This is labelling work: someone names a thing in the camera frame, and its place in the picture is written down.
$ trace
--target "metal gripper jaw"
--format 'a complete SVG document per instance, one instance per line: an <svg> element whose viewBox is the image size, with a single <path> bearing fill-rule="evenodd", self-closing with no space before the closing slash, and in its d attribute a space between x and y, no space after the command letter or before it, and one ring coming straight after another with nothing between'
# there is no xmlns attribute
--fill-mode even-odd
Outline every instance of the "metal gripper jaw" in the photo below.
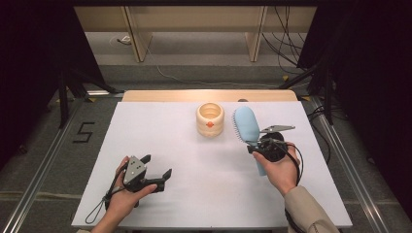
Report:
<svg viewBox="0 0 412 233"><path fill-rule="evenodd" d="M161 178L145 179L147 171L146 163L150 161L151 156L149 154L144 156L142 159L138 159L135 156L130 157L123 179L123 185L128 191L137 192L142 190L145 186L154 183L157 184L157 188L153 191L153 193L164 191L166 181L172 176L172 169L169 169L166 173L164 173Z"/></svg>
<svg viewBox="0 0 412 233"><path fill-rule="evenodd" d="M295 129L295 127L293 125L271 125L267 128L260 130L260 133L270 134L270 133L291 130L291 129Z"/></svg>

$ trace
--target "black wall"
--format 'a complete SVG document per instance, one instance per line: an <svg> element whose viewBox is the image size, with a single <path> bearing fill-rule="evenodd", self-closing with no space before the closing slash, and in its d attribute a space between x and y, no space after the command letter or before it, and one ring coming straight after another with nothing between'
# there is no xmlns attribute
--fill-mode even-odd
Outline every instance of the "black wall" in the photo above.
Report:
<svg viewBox="0 0 412 233"><path fill-rule="evenodd" d="M61 72L77 97L89 81L70 69L104 83L73 7L40 3L6 0L0 7L0 169L24 144Z"/></svg>
<svg viewBox="0 0 412 233"><path fill-rule="evenodd" d="M404 1L359 5L337 79L342 105L412 219L412 15Z"/></svg>

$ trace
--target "beige sleeve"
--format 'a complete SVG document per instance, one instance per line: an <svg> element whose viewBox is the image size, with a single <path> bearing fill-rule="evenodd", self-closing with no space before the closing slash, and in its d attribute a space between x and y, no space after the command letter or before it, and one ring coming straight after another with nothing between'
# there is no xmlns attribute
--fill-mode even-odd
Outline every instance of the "beige sleeve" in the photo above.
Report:
<svg viewBox="0 0 412 233"><path fill-rule="evenodd" d="M339 233L322 206L303 186L297 186L285 195L285 207L296 225L305 232Z"/></svg>

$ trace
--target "floor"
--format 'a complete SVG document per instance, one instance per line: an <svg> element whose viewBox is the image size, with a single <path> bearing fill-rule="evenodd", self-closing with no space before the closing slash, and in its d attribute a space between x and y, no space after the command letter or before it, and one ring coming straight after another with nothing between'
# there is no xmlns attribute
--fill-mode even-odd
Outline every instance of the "floor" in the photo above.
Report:
<svg viewBox="0 0 412 233"><path fill-rule="evenodd" d="M119 89L268 88L294 77L293 73L301 72L285 58L280 58L264 41L261 42L257 62L250 62L242 33L155 33L150 52L141 63L135 61L131 46L117 41L126 33L86 35L105 81ZM265 36L275 48L280 47L274 35ZM286 58L294 60L305 35L293 34L291 37L296 49L283 44L282 52ZM292 90L306 97L308 82L303 81ZM98 89L92 85L86 88ZM309 97L309 101L301 101L307 114L322 104L322 96ZM2 228L6 227L8 218L14 219L12 214L17 213L21 219L17 224L19 232L78 230L71 226L71 219L119 101L121 96L114 95L93 96L86 101L73 99L70 102L72 118L64 132L58 129L57 95L50 101L49 108L25 143L27 153L16 154L0 171ZM410 219L373 161L366 159L368 153L350 120L339 109L337 101L333 105L333 127L327 127L322 116L316 117L313 123L326 160L330 154L329 171L354 224L342 231L412 232ZM88 143L74 143L86 139L85 135L78 134L81 126L92 132ZM333 132L340 140L338 143L332 141ZM34 193L32 199L27 198L27 190ZM16 212L23 201L28 208ZM368 212L370 207L375 208L379 215L371 215Z"/></svg>

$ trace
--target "white table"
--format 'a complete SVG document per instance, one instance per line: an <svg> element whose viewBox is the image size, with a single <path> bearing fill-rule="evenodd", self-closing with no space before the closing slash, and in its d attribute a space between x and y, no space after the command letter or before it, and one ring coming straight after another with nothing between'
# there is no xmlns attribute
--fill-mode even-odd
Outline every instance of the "white table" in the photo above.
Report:
<svg viewBox="0 0 412 233"><path fill-rule="evenodd" d="M284 200L258 175L246 144L239 141L231 114L249 106L260 128L294 125L284 131L304 158L304 185L338 227L350 227L346 212L324 157L300 102L219 102L225 110L223 133L205 138L195 127L196 108L204 102L121 102L91 173L73 226L85 223L109 188L116 168L126 155L152 155L147 178L160 177L169 168L172 177L164 192L140 201L120 227L128 229L268 229L287 226ZM102 211L97 223L103 217Z"/></svg>

